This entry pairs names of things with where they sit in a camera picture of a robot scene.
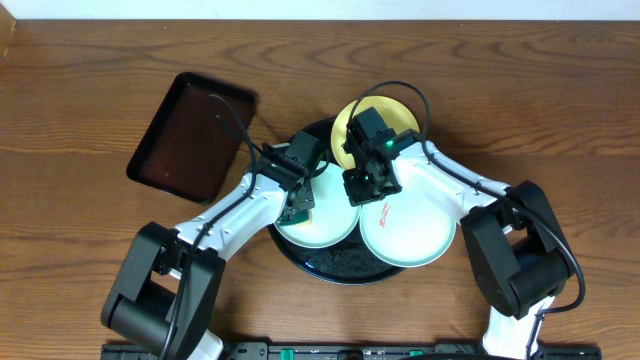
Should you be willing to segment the green yellow sponge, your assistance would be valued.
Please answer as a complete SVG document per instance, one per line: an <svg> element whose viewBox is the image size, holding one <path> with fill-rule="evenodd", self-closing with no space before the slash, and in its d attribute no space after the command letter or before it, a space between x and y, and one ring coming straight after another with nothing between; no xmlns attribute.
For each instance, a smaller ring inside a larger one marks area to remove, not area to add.
<svg viewBox="0 0 640 360"><path fill-rule="evenodd" d="M285 226L303 225L311 222L311 211L304 210L292 214L285 222Z"/></svg>

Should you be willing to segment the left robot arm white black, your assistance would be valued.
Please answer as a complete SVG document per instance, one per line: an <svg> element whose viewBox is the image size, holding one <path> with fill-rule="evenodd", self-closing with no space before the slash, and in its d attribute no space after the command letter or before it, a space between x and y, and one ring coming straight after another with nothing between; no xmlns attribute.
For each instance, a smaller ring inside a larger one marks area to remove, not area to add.
<svg viewBox="0 0 640 360"><path fill-rule="evenodd" d="M134 236L101 323L157 359L218 359L209 322L227 261L261 229L311 208L311 179L329 164L321 143L266 147L237 187L173 228L150 222Z"/></svg>

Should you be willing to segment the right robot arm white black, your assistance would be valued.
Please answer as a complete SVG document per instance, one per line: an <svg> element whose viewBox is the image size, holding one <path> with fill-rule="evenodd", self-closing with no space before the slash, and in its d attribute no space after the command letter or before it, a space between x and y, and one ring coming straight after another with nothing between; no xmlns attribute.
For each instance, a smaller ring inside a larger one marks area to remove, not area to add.
<svg viewBox="0 0 640 360"><path fill-rule="evenodd" d="M542 189L480 176L414 130L332 138L349 160L347 195L361 207L360 231L380 260L403 268L433 262L460 230L475 282L491 306L483 347L529 359L544 318L571 276L584 275Z"/></svg>

